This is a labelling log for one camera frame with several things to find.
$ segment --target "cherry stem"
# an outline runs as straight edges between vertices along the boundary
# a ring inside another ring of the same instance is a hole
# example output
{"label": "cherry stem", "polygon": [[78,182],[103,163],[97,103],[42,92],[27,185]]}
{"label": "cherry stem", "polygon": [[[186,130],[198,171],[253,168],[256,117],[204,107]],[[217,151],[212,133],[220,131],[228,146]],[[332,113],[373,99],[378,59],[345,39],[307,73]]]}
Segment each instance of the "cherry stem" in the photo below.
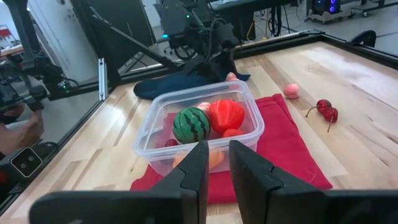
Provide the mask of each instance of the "cherry stem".
{"label": "cherry stem", "polygon": [[318,107],[317,107],[317,106],[314,106],[313,108],[311,108],[311,109],[307,112],[307,114],[305,115],[306,118],[307,118],[308,115],[310,114],[310,111],[311,111],[312,109],[314,109],[314,108],[318,108]]}
{"label": "cherry stem", "polygon": [[306,117],[306,118],[308,117],[308,115],[310,114],[310,111],[311,111],[312,109],[315,109],[315,108],[324,108],[324,107],[329,107],[329,106],[314,106],[313,108],[311,108],[311,109],[307,112],[307,114],[305,115],[305,117]]}
{"label": "cherry stem", "polygon": [[331,126],[331,122],[333,121],[333,117],[334,117],[334,116],[335,116],[334,114],[331,116],[331,120],[330,120],[330,123],[329,123],[329,128],[328,128],[328,133],[329,133],[330,126]]}

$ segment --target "toy fruit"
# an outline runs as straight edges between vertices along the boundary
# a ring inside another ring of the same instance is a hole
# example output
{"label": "toy fruit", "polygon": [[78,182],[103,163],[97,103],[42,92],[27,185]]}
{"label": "toy fruit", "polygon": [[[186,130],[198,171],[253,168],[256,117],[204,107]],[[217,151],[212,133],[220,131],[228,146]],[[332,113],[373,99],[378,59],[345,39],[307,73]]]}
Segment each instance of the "toy fruit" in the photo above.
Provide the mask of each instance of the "toy fruit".
{"label": "toy fruit", "polygon": [[210,130],[210,120],[201,109],[187,108],[174,117],[173,133],[182,144],[204,140]]}
{"label": "toy fruit", "polygon": [[308,111],[308,113],[305,115],[306,118],[308,117],[308,114],[310,113],[310,111],[311,111],[312,109],[314,109],[314,108],[316,108],[320,114],[323,114],[323,112],[324,112],[326,109],[331,108],[331,103],[330,103],[328,100],[319,100],[319,101],[317,102],[317,105],[314,106],[313,108],[311,108],[311,109]]}
{"label": "toy fruit", "polygon": [[336,108],[327,108],[323,112],[323,118],[325,120],[329,121],[329,128],[328,128],[328,132],[329,132],[331,124],[337,122],[338,110]]}
{"label": "toy fruit", "polygon": [[210,103],[202,102],[197,106],[197,108],[203,110],[203,112],[205,112],[205,114],[208,114],[209,109],[210,109]]}
{"label": "toy fruit", "polygon": [[175,140],[175,139],[167,140],[165,147],[170,147],[170,146],[178,146],[177,140]]}
{"label": "toy fruit", "polygon": [[243,107],[232,100],[218,100],[210,105],[209,118],[211,127],[224,134],[228,129],[238,129],[244,119]]}
{"label": "toy fruit", "polygon": [[296,99],[299,97],[299,89],[297,84],[289,84],[284,89],[284,95],[288,99]]}
{"label": "toy fruit", "polygon": [[243,131],[239,130],[239,129],[228,129],[224,132],[224,134],[222,135],[222,138],[228,138],[228,137],[232,137],[232,136],[239,136],[242,135]]}
{"label": "toy fruit", "polygon": [[[178,157],[176,157],[173,162],[173,169],[180,164],[180,162],[185,158],[186,155],[187,153],[181,153],[177,155]],[[225,155],[223,152],[211,152],[209,154],[209,170],[220,164],[224,160],[224,158]]]}
{"label": "toy fruit", "polygon": [[226,82],[229,82],[229,81],[239,81],[239,79],[236,77],[236,75],[235,75],[234,73],[229,72],[228,75],[226,76],[225,81],[226,81]]}

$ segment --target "person's hand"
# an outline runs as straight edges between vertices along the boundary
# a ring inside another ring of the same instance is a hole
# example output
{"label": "person's hand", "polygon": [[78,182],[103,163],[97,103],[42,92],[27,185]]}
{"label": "person's hand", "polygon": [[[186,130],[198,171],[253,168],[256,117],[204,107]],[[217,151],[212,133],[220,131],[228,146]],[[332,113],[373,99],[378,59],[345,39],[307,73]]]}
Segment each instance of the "person's hand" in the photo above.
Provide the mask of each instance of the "person's hand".
{"label": "person's hand", "polygon": [[25,110],[25,104],[24,103],[20,103],[16,108],[4,112],[3,115],[4,116],[10,116],[10,117],[19,118],[19,116],[24,112],[24,110]]}
{"label": "person's hand", "polygon": [[12,154],[22,147],[31,146],[40,139],[44,132],[42,111],[36,111],[26,124],[17,129],[7,129],[0,126],[0,151],[5,155]]}
{"label": "person's hand", "polygon": [[44,132],[42,111],[38,110],[30,116],[29,121],[19,131],[19,147],[31,146],[40,139]]}

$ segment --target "dark blue cloth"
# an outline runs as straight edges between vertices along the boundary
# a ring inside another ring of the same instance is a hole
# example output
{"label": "dark blue cloth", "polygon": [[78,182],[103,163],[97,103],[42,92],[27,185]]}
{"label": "dark blue cloth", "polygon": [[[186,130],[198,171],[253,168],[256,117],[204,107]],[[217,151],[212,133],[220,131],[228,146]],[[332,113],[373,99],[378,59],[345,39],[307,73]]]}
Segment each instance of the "dark blue cloth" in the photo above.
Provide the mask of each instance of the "dark blue cloth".
{"label": "dark blue cloth", "polygon": [[[187,75],[184,71],[181,71],[162,78],[141,81],[135,85],[134,93],[139,98],[153,100],[164,93],[223,82],[228,73],[229,71],[222,69],[221,67],[217,67],[216,74],[218,76],[218,80],[215,80],[198,75],[197,72],[192,72]],[[250,75],[237,73],[236,77],[242,81],[246,81],[249,79]]]}

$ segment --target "black metal frame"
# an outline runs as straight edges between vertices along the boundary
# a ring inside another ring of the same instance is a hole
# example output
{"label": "black metal frame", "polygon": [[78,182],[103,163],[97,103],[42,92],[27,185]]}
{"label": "black metal frame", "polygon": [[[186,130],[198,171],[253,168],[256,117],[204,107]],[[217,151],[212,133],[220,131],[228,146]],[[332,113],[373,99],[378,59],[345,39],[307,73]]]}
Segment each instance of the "black metal frame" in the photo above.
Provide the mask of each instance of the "black metal frame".
{"label": "black metal frame", "polygon": [[[380,63],[387,67],[398,70],[398,55],[390,54],[380,50],[376,50],[372,47],[367,47],[362,44],[352,44],[345,40],[330,36],[319,30],[308,30],[299,32],[297,34],[288,35],[285,37],[279,37],[271,39],[265,42],[257,44],[247,45],[237,49],[235,51],[234,58],[241,59],[245,57],[251,57],[259,54],[273,52],[277,50],[283,50],[290,47],[297,47],[304,44],[311,44],[314,42],[326,42],[330,45],[338,47],[340,49],[349,51],[360,57],[370,59],[374,62]],[[119,85],[127,83],[138,82],[148,78],[160,77],[172,73],[171,70],[165,68],[162,65],[158,67],[152,67],[143,70],[137,70],[133,72],[127,72],[121,75],[121,81],[116,86],[110,86],[110,93]],[[91,91],[98,90],[98,82],[88,83],[81,86],[80,91],[77,93],[70,93],[68,96],[80,95]],[[46,159],[43,164],[43,168],[39,170],[41,172],[45,166],[55,157],[55,155],[61,150],[61,148],[73,137],[73,135],[84,125],[84,123],[91,117],[91,115],[100,107],[102,101],[98,101],[93,107],[82,117],[79,122],[58,142],[60,149],[53,153],[49,159]],[[7,208],[13,203],[13,201],[20,196],[24,189],[30,184],[30,182],[19,184],[17,187],[10,192],[9,198],[0,205],[0,215],[2,215]]]}

